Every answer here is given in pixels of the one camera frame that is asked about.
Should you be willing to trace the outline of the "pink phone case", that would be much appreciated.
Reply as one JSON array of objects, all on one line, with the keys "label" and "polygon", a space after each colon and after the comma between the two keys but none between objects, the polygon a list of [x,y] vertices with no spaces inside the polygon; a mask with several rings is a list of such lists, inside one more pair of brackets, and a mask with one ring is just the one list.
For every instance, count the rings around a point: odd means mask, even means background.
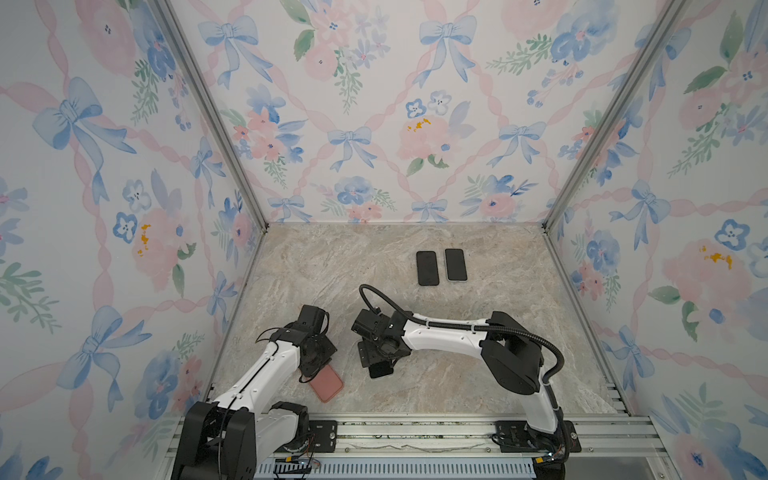
[{"label": "pink phone case", "polygon": [[322,403],[334,399],[344,388],[344,382],[332,365],[326,365],[309,381],[309,385]]}]

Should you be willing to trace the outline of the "black phone case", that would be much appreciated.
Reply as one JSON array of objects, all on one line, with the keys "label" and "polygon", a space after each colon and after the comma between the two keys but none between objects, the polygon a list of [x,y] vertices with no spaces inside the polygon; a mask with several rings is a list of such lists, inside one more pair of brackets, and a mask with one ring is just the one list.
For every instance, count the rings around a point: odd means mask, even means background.
[{"label": "black phone case", "polygon": [[435,251],[416,252],[417,282],[419,286],[438,286],[440,283]]}]

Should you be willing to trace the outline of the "light blue phone case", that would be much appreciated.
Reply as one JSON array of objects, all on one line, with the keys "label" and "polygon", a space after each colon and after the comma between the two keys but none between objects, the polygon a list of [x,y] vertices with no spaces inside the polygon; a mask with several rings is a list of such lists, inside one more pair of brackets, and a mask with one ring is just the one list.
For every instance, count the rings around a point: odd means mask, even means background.
[{"label": "light blue phone case", "polygon": [[448,248],[445,250],[446,275],[449,281],[464,282],[468,280],[465,253],[463,249]]}]

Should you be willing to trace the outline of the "black phone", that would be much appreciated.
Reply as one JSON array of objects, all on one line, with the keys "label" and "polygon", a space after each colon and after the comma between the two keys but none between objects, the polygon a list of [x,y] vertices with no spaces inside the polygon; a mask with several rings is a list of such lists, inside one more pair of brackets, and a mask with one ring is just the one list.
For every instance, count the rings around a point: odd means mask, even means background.
[{"label": "black phone", "polygon": [[371,379],[386,377],[394,373],[394,367],[391,361],[372,363],[367,369]]}]

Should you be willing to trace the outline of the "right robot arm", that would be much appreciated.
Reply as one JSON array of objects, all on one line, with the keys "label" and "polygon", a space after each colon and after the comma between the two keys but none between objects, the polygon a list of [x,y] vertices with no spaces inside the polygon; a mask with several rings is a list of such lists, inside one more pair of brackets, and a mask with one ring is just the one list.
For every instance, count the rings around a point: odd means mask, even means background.
[{"label": "right robot arm", "polygon": [[489,319],[447,320],[411,312],[362,310],[351,330],[361,365],[372,378],[394,372],[415,351],[461,354],[484,362],[497,384],[521,397],[525,431],[535,440],[554,442],[564,436],[564,419],[551,379],[565,366],[562,352],[524,328],[510,315],[495,311]]}]

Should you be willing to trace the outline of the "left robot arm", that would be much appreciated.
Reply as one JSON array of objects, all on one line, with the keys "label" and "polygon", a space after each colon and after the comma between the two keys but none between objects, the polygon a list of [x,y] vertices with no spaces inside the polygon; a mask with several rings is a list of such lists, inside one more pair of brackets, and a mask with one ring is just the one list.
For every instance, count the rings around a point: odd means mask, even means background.
[{"label": "left robot arm", "polygon": [[314,440],[308,408],[273,397],[294,376],[317,375],[335,352],[321,332],[279,329],[235,385],[190,408],[170,477],[253,479],[273,453],[307,451]]}]

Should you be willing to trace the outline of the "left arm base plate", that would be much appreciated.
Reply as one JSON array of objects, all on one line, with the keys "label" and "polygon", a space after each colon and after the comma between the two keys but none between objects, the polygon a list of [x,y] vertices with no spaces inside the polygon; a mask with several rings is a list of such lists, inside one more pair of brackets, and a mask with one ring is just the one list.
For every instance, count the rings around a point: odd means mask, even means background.
[{"label": "left arm base plate", "polygon": [[334,453],[338,440],[338,422],[335,420],[310,420],[300,427],[297,436],[278,449],[279,453],[293,455],[304,453]]}]

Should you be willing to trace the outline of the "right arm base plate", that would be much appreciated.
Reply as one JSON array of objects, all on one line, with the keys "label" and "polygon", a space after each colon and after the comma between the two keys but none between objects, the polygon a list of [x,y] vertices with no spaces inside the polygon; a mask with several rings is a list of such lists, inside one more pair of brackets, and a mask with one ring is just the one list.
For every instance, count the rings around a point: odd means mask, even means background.
[{"label": "right arm base plate", "polygon": [[502,453],[526,453],[534,456],[581,453],[580,438],[570,421],[561,423],[554,433],[543,433],[529,427],[526,421],[497,421],[491,441]]}]

